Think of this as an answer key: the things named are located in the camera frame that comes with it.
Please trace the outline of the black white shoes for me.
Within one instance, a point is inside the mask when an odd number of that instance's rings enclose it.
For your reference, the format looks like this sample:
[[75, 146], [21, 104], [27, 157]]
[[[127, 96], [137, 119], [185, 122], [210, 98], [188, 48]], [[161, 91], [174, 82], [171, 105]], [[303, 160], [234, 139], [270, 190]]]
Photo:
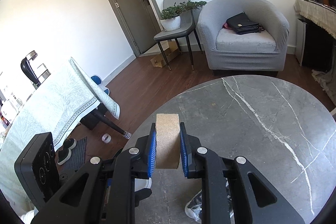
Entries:
[[71, 158], [72, 150], [76, 147], [76, 145], [77, 140], [74, 138], [65, 140], [62, 150], [60, 150], [58, 153], [58, 165], [63, 165]]

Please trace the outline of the white tape roll on floor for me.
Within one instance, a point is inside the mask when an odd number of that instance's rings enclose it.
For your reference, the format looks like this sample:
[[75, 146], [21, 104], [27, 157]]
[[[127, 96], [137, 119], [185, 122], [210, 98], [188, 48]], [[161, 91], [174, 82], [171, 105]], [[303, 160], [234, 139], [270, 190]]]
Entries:
[[109, 134], [104, 134], [101, 139], [104, 143], [109, 143], [112, 138]]

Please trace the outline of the green patterned tablecloth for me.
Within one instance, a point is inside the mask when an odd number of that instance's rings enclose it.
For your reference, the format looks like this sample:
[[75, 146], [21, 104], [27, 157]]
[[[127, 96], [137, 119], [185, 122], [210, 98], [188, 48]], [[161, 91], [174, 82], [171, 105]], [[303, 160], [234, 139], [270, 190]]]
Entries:
[[1, 148], [1, 191], [18, 214], [33, 210], [14, 170], [14, 163], [29, 141], [50, 132], [54, 148], [59, 149], [80, 120], [103, 104], [115, 117], [120, 106], [69, 59], [53, 72], [25, 103], [15, 117]]

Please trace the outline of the black table leg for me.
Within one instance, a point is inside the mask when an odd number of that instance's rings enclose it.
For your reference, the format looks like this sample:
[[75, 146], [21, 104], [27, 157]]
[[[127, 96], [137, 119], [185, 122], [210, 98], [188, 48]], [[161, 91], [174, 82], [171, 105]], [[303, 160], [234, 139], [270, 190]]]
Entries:
[[111, 120], [109, 120], [105, 115], [103, 115], [102, 113], [100, 113], [97, 109], [92, 110], [91, 114], [93, 116], [95, 116], [102, 123], [108, 125], [114, 131], [117, 131], [118, 133], [120, 133], [124, 138], [126, 138], [126, 139], [130, 139], [131, 138], [131, 133], [129, 133], [129, 132], [121, 129], [120, 127], [118, 127]]

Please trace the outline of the cardboard box on floor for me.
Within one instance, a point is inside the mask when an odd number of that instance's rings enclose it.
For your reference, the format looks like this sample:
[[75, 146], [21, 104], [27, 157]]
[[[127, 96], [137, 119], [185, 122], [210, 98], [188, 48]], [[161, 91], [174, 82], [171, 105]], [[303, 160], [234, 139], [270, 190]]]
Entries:
[[170, 62], [181, 54], [176, 41], [167, 42], [167, 48], [163, 52], [165, 55], [160, 53], [150, 60], [153, 67], [163, 68], [167, 65], [166, 61]]

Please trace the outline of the round grey marble table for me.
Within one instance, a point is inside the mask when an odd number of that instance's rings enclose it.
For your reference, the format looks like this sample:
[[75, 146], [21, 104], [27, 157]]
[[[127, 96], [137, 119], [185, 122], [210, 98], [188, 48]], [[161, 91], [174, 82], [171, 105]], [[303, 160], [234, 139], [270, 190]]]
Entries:
[[244, 156], [306, 223], [318, 223], [335, 189], [335, 120], [306, 90], [241, 75], [184, 91], [157, 113], [174, 113], [188, 134], [219, 156]]

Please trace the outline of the grey dining chair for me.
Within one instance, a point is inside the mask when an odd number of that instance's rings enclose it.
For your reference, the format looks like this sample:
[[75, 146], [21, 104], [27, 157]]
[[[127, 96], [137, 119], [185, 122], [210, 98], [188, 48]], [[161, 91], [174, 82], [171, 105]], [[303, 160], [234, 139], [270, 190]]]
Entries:
[[201, 9], [207, 2], [190, 0], [163, 0], [163, 10], [160, 13], [160, 22], [163, 26], [163, 31], [154, 36], [154, 41], [158, 44], [162, 57], [169, 65], [167, 55], [163, 50], [161, 42], [173, 40], [176, 42], [178, 49], [181, 48], [178, 39], [185, 38], [187, 49], [189, 52], [191, 67], [194, 67], [194, 59], [190, 44], [190, 34], [194, 34], [197, 44], [201, 42], [196, 31], [196, 23], [193, 15], [194, 10]]

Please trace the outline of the potted green plant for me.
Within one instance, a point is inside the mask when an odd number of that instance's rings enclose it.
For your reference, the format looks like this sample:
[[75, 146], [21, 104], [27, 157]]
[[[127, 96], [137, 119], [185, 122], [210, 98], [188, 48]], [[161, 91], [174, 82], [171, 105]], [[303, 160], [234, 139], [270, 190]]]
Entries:
[[181, 26], [181, 14], [184, 12], [201, 9], [206, 5], [206, 1], [188, 1], [181, 2], [180, 4], [174, 4], [161, 11], [161, 25], [165, 31], [174, 31]]

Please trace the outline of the black handbag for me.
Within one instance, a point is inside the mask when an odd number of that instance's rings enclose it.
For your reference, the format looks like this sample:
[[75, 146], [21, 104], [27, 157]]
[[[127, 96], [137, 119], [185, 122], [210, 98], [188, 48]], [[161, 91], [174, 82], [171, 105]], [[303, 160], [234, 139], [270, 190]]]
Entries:
[[245, 12], [228, 18], [226, 24], [238, 35], [252, 34], [265, 30], [260, 23], [250, 20]]

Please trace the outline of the beige fringed desk cloth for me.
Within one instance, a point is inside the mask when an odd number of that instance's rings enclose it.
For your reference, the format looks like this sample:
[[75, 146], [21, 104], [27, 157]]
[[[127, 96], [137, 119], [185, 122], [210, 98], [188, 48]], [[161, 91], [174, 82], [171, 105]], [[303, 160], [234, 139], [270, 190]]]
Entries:
[[316, 2], [305, 0], [296, 0], [294, 3], [294, 10], [297, 15], [311, 20], [336, 39], [335, 11]]

